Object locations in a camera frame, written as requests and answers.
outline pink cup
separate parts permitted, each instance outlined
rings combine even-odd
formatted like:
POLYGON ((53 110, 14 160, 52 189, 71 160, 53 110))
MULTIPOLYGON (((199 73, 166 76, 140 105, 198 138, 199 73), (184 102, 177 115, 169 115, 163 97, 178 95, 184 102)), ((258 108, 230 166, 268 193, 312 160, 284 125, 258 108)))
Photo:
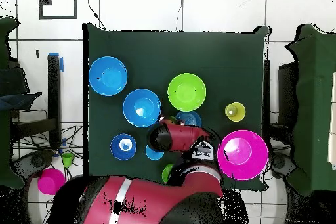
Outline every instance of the pink cup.
POLYGON ((55 195, 65 183, 66 179, 60 170, 49 168, 42 172, 37 180, 37 187, 44 194, 55 195))

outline light blue bowl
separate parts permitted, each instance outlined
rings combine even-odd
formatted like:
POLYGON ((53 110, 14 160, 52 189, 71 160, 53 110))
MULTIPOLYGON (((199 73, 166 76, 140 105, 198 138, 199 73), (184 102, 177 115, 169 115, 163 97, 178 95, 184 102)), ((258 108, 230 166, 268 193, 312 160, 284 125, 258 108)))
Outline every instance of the light blue bowl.
POLYGON ((195 125, 195 126, 198 126, 198 127, 202 126, 201 117, 195 111, 179 112, 179 113, 177 113, 175 118, 183 121, 185 125, 195 125))
POLYGON ((147 89, 130 92, 123 102, 126 120, 136 127, 149 127, 156 123, 161 114, 161 101, 147 89))
POLYGON ((156 152, 155 150, 152 150, 148 145, 146 146, 146 155, 150 160, 159 160, 164 154, 164 152, 156 152))
POLYGON ((116 58, 109 56, 99 58, 90 67, 89 82, 98 94, 116 95, 126 86, 126 67, 116 58))

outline blue bowl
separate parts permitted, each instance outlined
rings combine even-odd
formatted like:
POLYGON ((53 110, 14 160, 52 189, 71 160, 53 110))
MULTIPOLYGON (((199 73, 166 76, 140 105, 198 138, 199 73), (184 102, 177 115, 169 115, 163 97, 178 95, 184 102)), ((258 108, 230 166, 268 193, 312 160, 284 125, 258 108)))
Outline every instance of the blue bowl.
POLYGON ((149 127, 161 114, 161 102, 150 90, 137 89, 130 92, 123 102, 126 120, 136 127, 149 127))
POLYGON ((179 112, 179 113, 177 113, 175 118, 183 121, 185 125, 195 125, 195 126, 198 126, 198 127, 202 126, 201 117, 195 111, 179 112))
POLYGON ((146 146, 146 155, 150 160, 159 160, 164 154, 164 152, 156 152, 155 150, 152 150, 148 145, 146 146))
POLYGON ((116 58, 108 56, 99 58, 90 67, 89 82, 98 94, 116 95, 126 86, 126 67, 116 58))
POLYGON ((134 138, 128 134, 119 134, 111 141, 111 153, 118 160, 129 160, 137 151, 137 143, 134 138))

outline pink bowl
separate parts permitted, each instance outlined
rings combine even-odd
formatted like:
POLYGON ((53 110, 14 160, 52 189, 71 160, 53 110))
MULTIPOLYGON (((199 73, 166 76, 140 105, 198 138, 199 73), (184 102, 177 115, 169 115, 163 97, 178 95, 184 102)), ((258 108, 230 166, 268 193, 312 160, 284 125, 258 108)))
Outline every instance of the pink bowl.
POLYGON ((250 180, 258 176, 267 164, 267 145, 252 131, 234 131, 219 145, 217 161, 222 172, 229 178, 250 180))

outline dark green board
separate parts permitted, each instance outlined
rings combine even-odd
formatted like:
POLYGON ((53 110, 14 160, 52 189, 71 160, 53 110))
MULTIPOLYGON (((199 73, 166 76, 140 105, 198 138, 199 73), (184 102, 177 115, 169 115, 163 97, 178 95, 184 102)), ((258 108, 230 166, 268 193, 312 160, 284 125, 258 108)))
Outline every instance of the dark green board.
MULTIPOLYGON (((9 68, 8 36, 18 22, 8 16, 0 18, 0 69, 9 68)), ((0 111, 0 185, 13 189, 21 189, 23 180, 11 168, 11 117, 9 111, 0 111)))
POLYGON ((305 24, 298 27, 295 41, 287 48, 299 63, 299 109, 293 130, 293 158, 298 168, 287 181, 303 196, 315 190, 336 191, 336 170, 327 161, 336 34, 305 24))
MULTIPOLYGON (((205 32, 109 32, 88 24, 89 66, 98 58, 112 56, 124 63, 127 85, 119 94, 105 97, 89 88, 89 173, 91 175, 126 175, 162 183, 161 172, 178 157, 166 152, 162 159, 146 157, 148 128, 134 127, 123 115, 125 97, 134 89, 145 88, 158 95, 162 112, 175 116, 179 111, 167 97, 169 82, 178 74, 190 72, 205 83, 207 96, 196 112, 204 127, 221 137, 237 129, 261 134, 263 86, 263 48, 268 27, 254 33, 205 32), (246 117, 238 123, 224 115, 231 102, 246 107, 246 117), (113 137, 128 133, 136 140, 137 152, 127 161, 114 158, 110 152, 113 137)), ((256 177, 236 182, 225 177, 226 187, 263 190, 256 177)))

